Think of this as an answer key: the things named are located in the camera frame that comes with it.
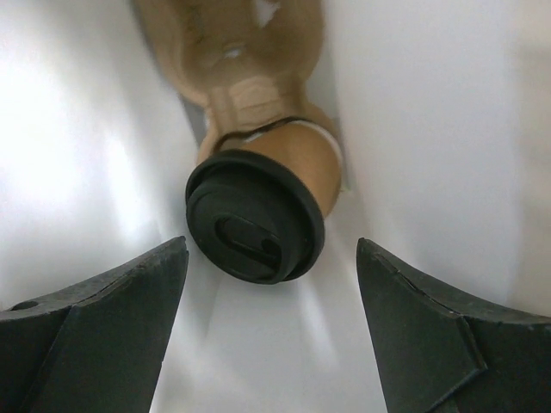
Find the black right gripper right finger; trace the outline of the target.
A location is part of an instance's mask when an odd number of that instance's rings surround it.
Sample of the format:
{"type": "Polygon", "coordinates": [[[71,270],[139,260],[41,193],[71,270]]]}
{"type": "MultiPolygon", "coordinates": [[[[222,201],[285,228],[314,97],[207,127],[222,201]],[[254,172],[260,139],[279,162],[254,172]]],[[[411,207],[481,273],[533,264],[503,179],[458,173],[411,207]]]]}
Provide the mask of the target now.
{"type": "Polygon", "coordinates": [[[465,293],[365,238],[356,269],[388,411],[549,411],[548,317],[465,293]]]}

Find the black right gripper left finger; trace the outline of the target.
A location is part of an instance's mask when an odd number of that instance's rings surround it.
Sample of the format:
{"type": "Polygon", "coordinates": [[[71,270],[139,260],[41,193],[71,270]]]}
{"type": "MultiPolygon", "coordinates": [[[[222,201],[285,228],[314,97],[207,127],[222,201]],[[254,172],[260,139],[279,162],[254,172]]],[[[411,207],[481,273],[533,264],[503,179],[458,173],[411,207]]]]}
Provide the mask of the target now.
{"type": "Polygon", "coordinates": [[[147,412],[183,292],[175,237],[1,314],[4,412],[147,412]]]}

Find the black cup lid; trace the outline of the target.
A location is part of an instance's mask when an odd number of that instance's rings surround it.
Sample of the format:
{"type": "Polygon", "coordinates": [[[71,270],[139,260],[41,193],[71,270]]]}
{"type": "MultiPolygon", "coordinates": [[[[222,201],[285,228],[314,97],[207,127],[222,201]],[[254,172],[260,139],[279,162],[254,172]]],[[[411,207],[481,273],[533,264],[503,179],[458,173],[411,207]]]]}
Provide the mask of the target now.
{"type": "Polygon", "coordinates": [[[185,192],[189,232],[218,268],[275,285],[307,273],[325,244],[322,213],[306,185],[251,151],[217,153],[195,167],[185,192]]]}

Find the brown paper cup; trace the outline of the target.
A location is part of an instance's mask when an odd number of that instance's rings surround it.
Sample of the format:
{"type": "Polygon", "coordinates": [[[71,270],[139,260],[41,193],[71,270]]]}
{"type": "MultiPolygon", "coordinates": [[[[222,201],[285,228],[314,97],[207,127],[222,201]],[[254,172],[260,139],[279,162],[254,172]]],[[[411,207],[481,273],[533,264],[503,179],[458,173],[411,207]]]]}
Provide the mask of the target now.
{"type": "Polygon", "coordinates": [[[337,203],[344,157],[334,131],[310,120],[282,120],[249,134],[219,139],[213,152],[239,149],[268,157],[293,172],[316,200],[323,217],[337,203]]]}

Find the blue white paper bag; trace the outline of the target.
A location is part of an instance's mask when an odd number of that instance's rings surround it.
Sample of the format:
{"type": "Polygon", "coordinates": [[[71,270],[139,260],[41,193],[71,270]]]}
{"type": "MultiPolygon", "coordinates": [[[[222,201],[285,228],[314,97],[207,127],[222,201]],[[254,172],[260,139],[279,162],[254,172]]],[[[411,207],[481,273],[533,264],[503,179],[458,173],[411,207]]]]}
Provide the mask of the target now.
{"type": "MultiPolygon", "coordinates": [[[[315,95],[352,190],[303,281],[248,287],[193,253],[156,412],[382,412],[356,240],[481,298],[550,313],[521,266],[510,1],[331,1],[315,95]]],[[[195,153],[128,1],[1,4],[1,307],[186,233],[195,153]]]]}

